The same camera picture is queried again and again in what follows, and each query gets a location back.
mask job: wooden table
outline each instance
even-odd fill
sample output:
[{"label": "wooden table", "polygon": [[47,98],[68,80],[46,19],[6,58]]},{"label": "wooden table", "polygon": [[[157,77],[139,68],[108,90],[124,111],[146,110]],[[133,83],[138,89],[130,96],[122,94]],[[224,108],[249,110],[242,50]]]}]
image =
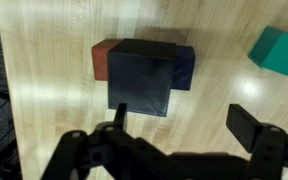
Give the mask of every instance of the wooden table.
[{"label": "wooden table", "polygon": [[[39,179],[60,136],[110,121],[107,83],[90,49],[106,38],[195,47],[189,92],[172,90],[167,118],[128,114],[128,133],[165,153],[248,157],[225,126],[230,103],[288,131],[288,77],[247,53],[262,29],[288,32],[288,0],[0,0],[0,32],[24,179]],[[110,179],[103,169],[90,179]]]}]

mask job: black cube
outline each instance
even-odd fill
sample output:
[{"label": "black cube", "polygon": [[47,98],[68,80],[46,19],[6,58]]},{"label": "black cube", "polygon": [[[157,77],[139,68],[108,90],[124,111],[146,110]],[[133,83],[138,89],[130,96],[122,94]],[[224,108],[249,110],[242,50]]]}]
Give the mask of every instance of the black cube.
[{"label": "black cube", "polygon": [[173,43],[124,39],[108,52],[109,108],[166,116],[173,66]]}]

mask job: block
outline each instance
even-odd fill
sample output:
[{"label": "block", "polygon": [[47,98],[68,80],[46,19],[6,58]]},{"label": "block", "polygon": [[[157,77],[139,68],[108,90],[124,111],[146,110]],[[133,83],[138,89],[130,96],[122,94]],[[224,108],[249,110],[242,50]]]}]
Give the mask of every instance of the block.
[{"label": "block", "polygon": [[108,104],[116,109],[165,117],[176,45],[124,39],[108,52]]},{"label": "block", "polygon": [[249,58],[261,68],[288,76],[288,33],[266,27]]},{"label": "block", "polygon": [[172,89],[190,90],[195,65],[193,47],[176,46]]},{"label": "block", "polygon": [[92,47],[94,78],[107,81],[107,52],[121,40],[104,40]]}]

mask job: wood grain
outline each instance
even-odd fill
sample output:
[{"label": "wood grain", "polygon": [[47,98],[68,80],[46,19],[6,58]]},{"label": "wood grain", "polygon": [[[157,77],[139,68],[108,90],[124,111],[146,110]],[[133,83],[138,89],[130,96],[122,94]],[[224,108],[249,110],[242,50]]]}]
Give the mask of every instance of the wood grain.
[{"label": "wood grain", "polygon": [[[288,32],[288,0],[0,0],[24,179],[39,179],[64,132],[112,120],[90,54],[106,38],[191,45],[198,57],[191,91],[172,90],[167,118],[129,113],[128,133],[165,153],[248,158],[225,126],[230,103],[288,131],[288,77],[247,58],[266,25]],[[110,179],[100,168],[92,178]]]}]

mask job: teal cube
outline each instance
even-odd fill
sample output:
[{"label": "teal cube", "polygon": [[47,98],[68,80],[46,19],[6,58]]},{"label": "teal cube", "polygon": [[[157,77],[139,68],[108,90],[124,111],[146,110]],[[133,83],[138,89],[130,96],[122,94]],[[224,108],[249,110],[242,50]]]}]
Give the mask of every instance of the teal cube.
[{"label": "teal cube", "polygon": [[249,58],[261,68],[288,76],[288,33],[266,27]]}]

